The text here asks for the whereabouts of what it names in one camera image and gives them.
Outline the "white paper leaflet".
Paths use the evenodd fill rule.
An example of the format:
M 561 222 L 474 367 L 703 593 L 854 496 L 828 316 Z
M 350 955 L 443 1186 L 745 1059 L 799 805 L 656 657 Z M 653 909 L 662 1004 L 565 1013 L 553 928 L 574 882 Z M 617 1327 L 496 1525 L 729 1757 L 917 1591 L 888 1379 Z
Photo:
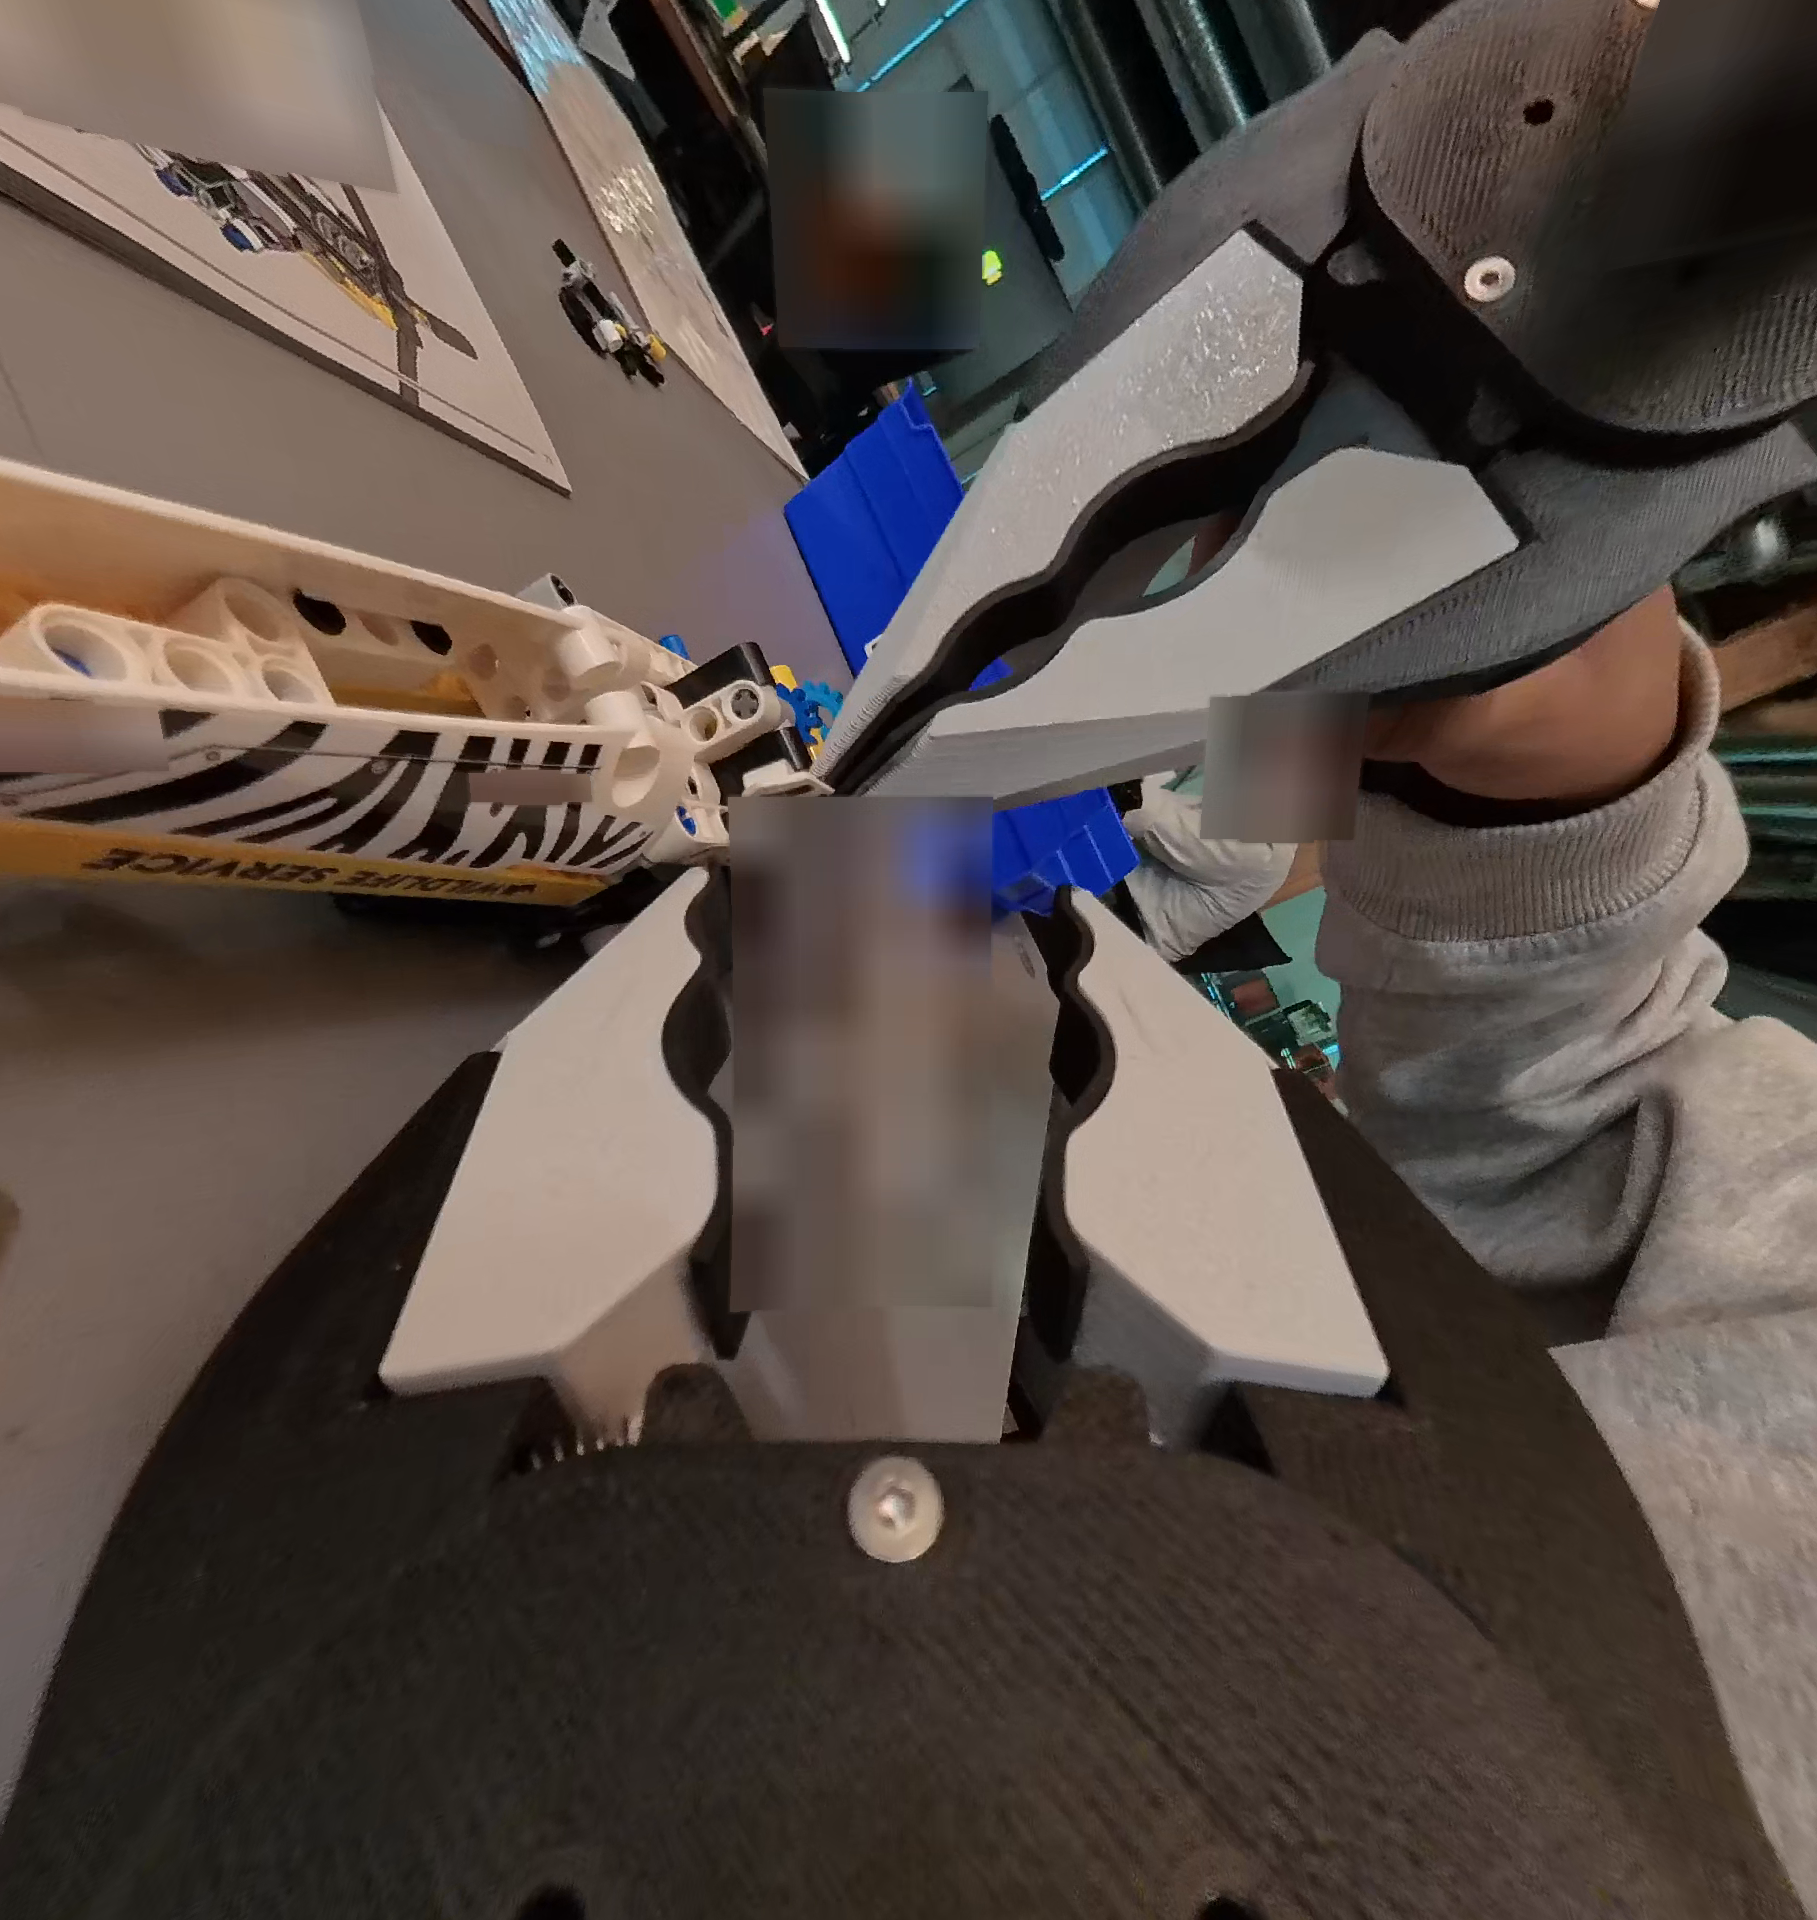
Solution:
M 483 0 L 474 12 L 503 37 L 530 88 L 640 308 L 643 332 L 656 337 L 793 483 L 805 483 L 805 465 L 679 228 L 670 187 L 602 70 L 543 0 Z

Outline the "person's right forearm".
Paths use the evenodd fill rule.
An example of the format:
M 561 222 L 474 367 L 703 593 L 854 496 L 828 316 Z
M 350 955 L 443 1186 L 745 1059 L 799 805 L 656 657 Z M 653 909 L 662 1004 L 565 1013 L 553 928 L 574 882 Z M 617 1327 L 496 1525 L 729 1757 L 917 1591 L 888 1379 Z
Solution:
M 1690 629 L 1682 733 L 1609 805 L 1490 805 L 1361 757 L 1324 854 L 1351 1123 L 1473 1254 L 1609 1332 L 1817 1311 L 1817 1041 L 1719 1013 L 1746 872 Z

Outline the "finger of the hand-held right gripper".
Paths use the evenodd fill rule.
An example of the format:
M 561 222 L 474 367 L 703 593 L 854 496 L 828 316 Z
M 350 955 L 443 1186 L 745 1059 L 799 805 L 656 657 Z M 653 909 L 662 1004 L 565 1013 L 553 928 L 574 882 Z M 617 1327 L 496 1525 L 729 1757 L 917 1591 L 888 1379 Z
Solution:
M 1468 468 L 1336 447 L 1257 511 L 1187 590 L 1087 616 L 1029 669 L 908 726 L 839 794 L 1054 799 L 1204 750 L 1206 703 L 1314 669 L 1519 551 Z
M 821 777 L 860 794 L 1012 648 L 1065 623 L 1131 537 L 1206 511 L 1304 400 L 1304 273 L 1230 237 L 1012 423 L 875 637 Z

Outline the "person's right hand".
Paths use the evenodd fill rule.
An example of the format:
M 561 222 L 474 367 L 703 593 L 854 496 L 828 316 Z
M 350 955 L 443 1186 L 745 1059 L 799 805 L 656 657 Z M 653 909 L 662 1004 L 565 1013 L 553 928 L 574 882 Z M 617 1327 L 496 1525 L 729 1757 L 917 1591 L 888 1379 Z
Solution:
M 1373 708 L 1366 757 L 1490 805 L 1609 805 L 1672 750 L 1684 616 L 1662 586 L 1541 673 L 1473 697 Z

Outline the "small cluster of lego parts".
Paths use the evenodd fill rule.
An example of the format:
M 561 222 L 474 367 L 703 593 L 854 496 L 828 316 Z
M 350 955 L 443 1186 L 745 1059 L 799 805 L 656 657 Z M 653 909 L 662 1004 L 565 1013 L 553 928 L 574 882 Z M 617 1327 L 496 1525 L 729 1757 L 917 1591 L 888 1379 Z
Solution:
M 561 262 L 561 308 L 577 337 L 627 376 L 643 376 L 659 388 L 670 346 L 649 323 L 636 323 L 565 239 L 553 239 L 553 253 Z

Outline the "person's grey sweatshirt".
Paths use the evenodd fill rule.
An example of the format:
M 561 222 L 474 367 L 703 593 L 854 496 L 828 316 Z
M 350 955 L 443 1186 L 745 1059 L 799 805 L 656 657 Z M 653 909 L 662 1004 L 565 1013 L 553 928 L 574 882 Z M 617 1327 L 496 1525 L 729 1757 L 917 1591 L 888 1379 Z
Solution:
M 1817 1311 L 1554 1360 L 1662 1548 L 1742 1778 L 1817 1916 Z

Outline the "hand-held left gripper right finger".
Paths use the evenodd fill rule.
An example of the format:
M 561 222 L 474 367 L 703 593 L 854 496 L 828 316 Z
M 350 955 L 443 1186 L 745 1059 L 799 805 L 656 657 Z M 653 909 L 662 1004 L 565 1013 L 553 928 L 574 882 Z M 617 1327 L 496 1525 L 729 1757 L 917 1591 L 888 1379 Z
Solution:
M 1016 1415 L 1121 1374 L 1152 1443 L 1197 1448 L 1257 1390 L 1373 1402 L 1390 1360 L 1269 1052 L 1090 891 L 1029 934 L 1057 1032 Z

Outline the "zebra striped lego helicopter model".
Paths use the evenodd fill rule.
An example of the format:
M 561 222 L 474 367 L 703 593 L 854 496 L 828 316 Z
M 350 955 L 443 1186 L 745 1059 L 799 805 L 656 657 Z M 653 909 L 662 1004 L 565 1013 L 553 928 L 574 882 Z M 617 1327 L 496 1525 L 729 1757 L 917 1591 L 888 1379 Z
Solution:
M 844 697 L 0 458 L 0 874 L 584 909 L 816 794 Z

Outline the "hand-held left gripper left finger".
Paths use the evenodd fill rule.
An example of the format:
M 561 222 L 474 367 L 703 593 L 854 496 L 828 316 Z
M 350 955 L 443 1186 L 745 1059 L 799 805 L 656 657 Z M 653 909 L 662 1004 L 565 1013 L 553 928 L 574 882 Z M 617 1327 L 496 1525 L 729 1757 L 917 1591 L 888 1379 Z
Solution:
M 491 1048 L 491 1087 L 381 1353 L 396 1396 L 548 1383 L 590 1443 L 636 1440 L 659 1368 L 703 1360 L 687 1255 L 716 1134 L 673 1073 L 716 872 L 684 872 Z

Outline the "blue plastic bin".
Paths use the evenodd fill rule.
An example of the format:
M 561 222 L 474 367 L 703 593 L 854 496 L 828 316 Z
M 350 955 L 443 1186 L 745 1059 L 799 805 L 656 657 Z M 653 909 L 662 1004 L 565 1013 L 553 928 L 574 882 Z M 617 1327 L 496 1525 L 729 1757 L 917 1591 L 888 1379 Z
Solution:
M 788 506 L 788 529 L 846 669 L 904 604 L 961 506 L 961 475 L 908 384 Z M 993 911 L 1049 911 L 1063 889 L 1108 894 L 1138 872 L 1138 844 L 1108 789 L 1016 805 L 993 818 Z

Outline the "open lego instruction booklet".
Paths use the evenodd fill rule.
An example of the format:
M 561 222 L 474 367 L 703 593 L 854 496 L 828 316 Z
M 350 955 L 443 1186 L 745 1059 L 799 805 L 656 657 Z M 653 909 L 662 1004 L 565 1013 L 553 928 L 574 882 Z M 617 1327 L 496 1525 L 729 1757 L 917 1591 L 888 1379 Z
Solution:
M 0 201 L 538 484 L 561 454 L 396 125 L 390 187 L 262 173 L 0 108 Z

